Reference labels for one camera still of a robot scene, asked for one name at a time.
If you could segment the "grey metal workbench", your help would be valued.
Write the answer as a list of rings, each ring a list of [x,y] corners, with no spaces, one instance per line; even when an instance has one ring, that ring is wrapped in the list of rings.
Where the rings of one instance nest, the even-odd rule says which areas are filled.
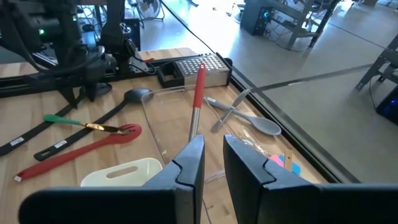
[[[309,47],[313,47],[339,2],[340,0],[270,0],[271,8],[292,19],[283,22],[273,19],[289,31],[290,39],[285,48],[293,50],[297,39],[307,37],[312,38]]]

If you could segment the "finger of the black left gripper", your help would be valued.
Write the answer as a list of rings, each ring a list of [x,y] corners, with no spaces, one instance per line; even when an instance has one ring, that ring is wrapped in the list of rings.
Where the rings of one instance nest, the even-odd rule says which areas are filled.
[[[85,89],[86,97],[91,102],[94,102],[95,98],[96,98],[97,83],[96,82],[86,82],[84,84],[84,89]]]
[[[64,99],[71,105],[73,108],[77,108],[78,102],[75,98],[75,94],[72,86],[64,86],[58,90],[59,93],[64,97]]]

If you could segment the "black nylon serving spoon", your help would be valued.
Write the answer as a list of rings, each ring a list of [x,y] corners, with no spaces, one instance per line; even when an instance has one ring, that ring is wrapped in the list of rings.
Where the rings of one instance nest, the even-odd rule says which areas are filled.
[[[98,83],[96,86],[96,96],[102,96],[109,93],[112,90],[112,86],[109,83]],[[79,91],[79,95],[76,99],[76,102],[79,104],[83,99],[86,98],[86,90],[85,87],[81,87]],[[64,117],[66,114],[71,112],[74,109],[72,105],[67,105],[55,115]],[[36,135],[40,134],[41,132],[45,131],[49,128],[53,123],[43,121],[39,125],[35,126],[28,132],[20,135],[18,138],[6,143],[5,145],[0,147],[0,157],[5,156],[12,152],[13,150],[17,149],[18,147],[22,146],[23,144],[30,141],[32,138],[36,137]]]
[[[95,123],[104,124],[106,121],[108,121],[114,115],[116,115],[118,112],[120,112],[129,103],[131,103],[131,104],[142,103],[142,97],[146,93],[150,93],[150,92],[151,92],[151,90],[148,88],[136,88],[136,89],[132,89],[132,90],[125,92],[124,99],[122,100],[122,102],[120,104],[118,104],[115,108],[110,110],[108,113],[106,113],[102,117],[98,118],[95,121]],[[68,148],[69,146],[76,143],[81,138],[85,137],[86,135],[88,135],[91,132],[92,132],[92,129],[83,128],[82,130],[76,132],[75,134],[72,134],[71,136],[63,139],[62,141],[54,144],[53,146],[50,146],[40,152],[37,152],[36,154],[34,154],[34,159],[39,162],[44,161],[44,160],[48,159],[49,157],[52,157],[52,156],[58,154],[59,152],[63,151],[64,149]]]

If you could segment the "computer with blue light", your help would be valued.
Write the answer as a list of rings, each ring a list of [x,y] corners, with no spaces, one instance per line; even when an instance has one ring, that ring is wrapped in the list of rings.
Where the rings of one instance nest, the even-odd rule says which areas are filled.
[[[398,85],[381,101],[376,112],[398,126]]]

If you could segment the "gold knife green handle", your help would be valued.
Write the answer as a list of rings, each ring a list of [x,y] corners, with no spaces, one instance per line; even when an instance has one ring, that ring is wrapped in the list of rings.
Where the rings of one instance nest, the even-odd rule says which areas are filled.
[[[54,114],[45,114],[43,119],[46,122],[73,124],[73,125],[84,126],[86,128],[90,128],[90,129],[94,129],[94,130],[102,131],[102,132],[107,132],[107,133],[129,134],[131,132],[130,130],[124,129],[124,128],[117,128],[114,126],[106,126],[106,125],[97,124],[97,123],[83,123],[80,121],[63,118],[63,117],[60,117],[60,116],[57,116]]]

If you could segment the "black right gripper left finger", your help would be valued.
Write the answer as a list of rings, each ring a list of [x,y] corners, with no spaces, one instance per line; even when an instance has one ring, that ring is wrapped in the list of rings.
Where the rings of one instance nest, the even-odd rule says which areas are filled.
[[[21,203],[20,224],[200,224],[205,140],[195,136],[140,187],[40,190]]]

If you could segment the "pink mini spatula clear handle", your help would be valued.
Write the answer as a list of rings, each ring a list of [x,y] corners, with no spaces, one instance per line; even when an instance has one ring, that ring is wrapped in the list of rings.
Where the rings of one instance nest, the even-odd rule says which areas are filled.
[[[280,166],[284,166],[284,163],[276,154],[271,154],[269,151],[262,148],[262,146],[257,142],[257,140],[252,135],[252,132],[248,130],[248,128],[243,128],[242,131],[239,133],[239,138],[242,140],[243,143],[252,147],[256,151],[260,152],[263,156],[266,156],[268,159],[276,162]]]

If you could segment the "black computer tower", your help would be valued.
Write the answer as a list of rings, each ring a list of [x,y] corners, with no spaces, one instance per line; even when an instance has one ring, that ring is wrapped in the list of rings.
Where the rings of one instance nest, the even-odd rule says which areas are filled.
[[[136,48],[138,51],[141,50],[141,23],[139,19],[136,18],[130,18],[130,19],[125,19],[125,23],[128,26],[128,28],[131,29],[130,32],[130,38],[134,42]]]
[[[245,7],[240,26],[251,35],[263,35],[271,20],[271,0],[244,0]]]

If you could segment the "red spatula steel shaft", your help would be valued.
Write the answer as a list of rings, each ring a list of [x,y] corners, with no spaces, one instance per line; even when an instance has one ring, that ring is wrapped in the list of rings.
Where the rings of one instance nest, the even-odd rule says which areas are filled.
[[[190,123],[190,133],[188,140],[191,141],[196,135],[198,131],[198,125],[200,120],[200,110],[203,99],[203,92],[205,88],[205,64],[201,63],[197,73],[197,80],[195,85],[195,92],[193,98],[193,110],[192,110],[192,118]]]

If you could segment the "blue mini spatula clear handle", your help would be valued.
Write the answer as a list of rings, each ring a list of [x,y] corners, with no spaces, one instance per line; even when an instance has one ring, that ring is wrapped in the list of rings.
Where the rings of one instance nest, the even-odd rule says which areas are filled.
[[[276,154],[276,155],[278,155],[279,158],[282,160],[282,162],[284,162],[284,153],[283,153],[283,154]],[[300,168],[300,166],[299,166],[298,164],[296,164],[296,163],[293,162],[293,168],[292,168],[292,171],[291,171],[291,172],[292,172],[293,174],[300,175],[300,173],[301,173],[301,168]]]

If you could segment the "black aluminium table frame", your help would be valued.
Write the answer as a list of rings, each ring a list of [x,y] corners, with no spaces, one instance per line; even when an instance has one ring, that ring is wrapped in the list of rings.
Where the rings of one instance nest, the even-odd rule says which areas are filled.
[[[352,173],[341,165],[331,154],[315,142],[303,129],[291,120],[276,104],[262,93],[236,67],[232,67],[231,84],[238,90],[248,86],[252,88],[247,99],[266,118],[281,125],[282,135],[291,145],[329,182],[359,183]],[[28,63],[5,63],[0,60],[0,98],[36,94],[25,81],[24,74],[34,73],[34,68]]]

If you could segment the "red slotted silicone spoon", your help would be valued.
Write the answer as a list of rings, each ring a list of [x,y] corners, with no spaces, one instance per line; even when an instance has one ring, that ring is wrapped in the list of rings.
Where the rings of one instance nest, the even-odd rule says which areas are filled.
[[[139,124],[127,124],[124,126],[127,128],[129,133],[127,134],[110,134],[99,141],[75,149],[73,151],[64,153],[60,156],[56,156],[52,159],[46,159],[43,162],[32,165],[19,173],[17,173],[13,180],[16,182],[22,182],[23,180],[31,179],[38,175],[44,174],[51,169],[54,169],[64,163],[72,161],[77,157],[80,157],[94,149],[99,147],[112,145],[112,144],[125,144],[138,138],[142,133],[142,127]]]

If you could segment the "floor fan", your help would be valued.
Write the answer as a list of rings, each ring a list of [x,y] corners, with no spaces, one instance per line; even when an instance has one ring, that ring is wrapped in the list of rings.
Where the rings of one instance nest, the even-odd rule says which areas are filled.
[[[136,0],[136,8],[141,21],[164,20],[165,13],[161,0]]]

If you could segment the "grey metal rack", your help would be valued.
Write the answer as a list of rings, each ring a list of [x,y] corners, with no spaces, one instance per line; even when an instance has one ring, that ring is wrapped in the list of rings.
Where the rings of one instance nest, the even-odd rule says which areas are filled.
[[[398,34],[390,44],[382,51],[369,70],[360,79],[355,89],[361,91],[373,77],[379,76],[378,81],[390,80],[398,84],[398,75],[394,72],[398,69]]]

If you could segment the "white plastic bin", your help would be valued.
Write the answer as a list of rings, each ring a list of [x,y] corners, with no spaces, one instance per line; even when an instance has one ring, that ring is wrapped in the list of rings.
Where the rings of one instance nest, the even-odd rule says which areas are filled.
[[[88,174],[81,187],[139,187],[162,170],[162,164],[147,157]]]

